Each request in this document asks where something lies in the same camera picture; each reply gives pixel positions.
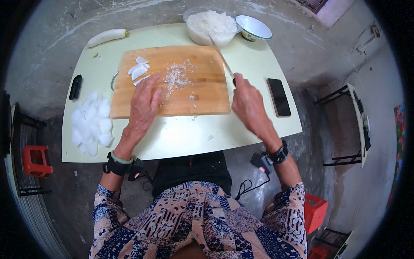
person's left hand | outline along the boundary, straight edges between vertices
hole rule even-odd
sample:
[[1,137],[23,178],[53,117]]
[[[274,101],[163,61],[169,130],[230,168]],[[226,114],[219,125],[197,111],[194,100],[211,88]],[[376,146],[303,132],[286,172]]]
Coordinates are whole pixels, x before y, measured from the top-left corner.
[[151,92],[160,77],[161,74],[157,74],[142,80],[132,96],[130,120],[126,129],[137,143],[147,133],[157,114],[162,89],[158,88],[152,95]]

red stool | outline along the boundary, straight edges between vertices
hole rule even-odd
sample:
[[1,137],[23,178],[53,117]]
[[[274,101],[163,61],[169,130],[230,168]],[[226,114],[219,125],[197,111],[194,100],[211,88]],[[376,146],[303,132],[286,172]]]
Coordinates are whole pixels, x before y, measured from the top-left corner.
[[47,177],[53,173],[53,168],[46,163],[45,150],[48,146],[30,146],[23,148],[24,172],[30,176]]
[[310,251],[308,259],[326,259],[331,252],[327,246],[322,244],[318,244],[316,247],[311,247]]
[[305,230],[307,234],[312,233],[320,227],[325,219],[328,202],[316,196],[305,194]]

wooden cutting board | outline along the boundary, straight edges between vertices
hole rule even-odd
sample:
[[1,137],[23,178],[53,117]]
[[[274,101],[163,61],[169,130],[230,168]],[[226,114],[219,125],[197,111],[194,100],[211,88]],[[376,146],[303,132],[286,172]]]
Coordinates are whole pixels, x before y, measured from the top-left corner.
[[138,56],[148,60],[150,65],[148,72],[138,79],[146,75],[162,74],[161,79],[154,86],[153,92],[159,87],[166,88],[168,86],[164,79],[168,71],[167,68],[170,68],[173,63],[180,65],[189,60],[193,65],[192,67],[187,65],[186,72],[186,77],[191,83],[183,86],[182,90],[173,88],[174,91],[171,92],[171,95],[167,99],[163,99],[165,106],[158,109],[158,115],[230,113],[223,61],[217,50],[209,46],[169,46],[138,49],[124,53],[112,97],[112,118],[129,118],[130,116],[130,103],[135,86],[132,84],[131,75],[128,75],[128,70],[137,64],[135,59]]

clear plastic container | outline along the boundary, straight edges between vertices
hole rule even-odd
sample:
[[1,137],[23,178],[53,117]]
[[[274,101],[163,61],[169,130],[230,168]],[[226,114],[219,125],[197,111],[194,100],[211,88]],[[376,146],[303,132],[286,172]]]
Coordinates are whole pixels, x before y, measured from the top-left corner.
[[[220,13],[220,14],[225,12],[227,16],[231,16],[236,21],[237,30],[233,32],[229,32],[229,33],[217,33],[214,31],[205,31],[204,29],[190,25],[187,22],[187,19],[190,15],[195,15],[199,12],[207,12],[210,10],[216,11],[217,13]],[[211,6],[198,6],[198,7],[190,8],[184,12],[183,19],[185,23],[187,24],[188,35],[190,36],[190,39],[194,43],[198,45],[202,45],[202,46],[212,46],[212,42],[208,34],[210,34],[211,38],[214,40],[214,42],[216,43],[218,47],[223,47],[234,38],[236,33],[239,33],[243,30],[243,22],[236,15],[224,9],[211,7]]]

smartphone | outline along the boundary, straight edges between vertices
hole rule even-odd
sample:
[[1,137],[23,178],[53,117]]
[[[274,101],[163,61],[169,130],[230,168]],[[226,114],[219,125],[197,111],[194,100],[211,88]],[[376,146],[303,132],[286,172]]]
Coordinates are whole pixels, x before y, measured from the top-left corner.
[[283,89],[282,81],[279,79],[268,78],[267,85],[272,93],[273,103],[277,117],[290,117],[289,103],[286,98],[286,93]]

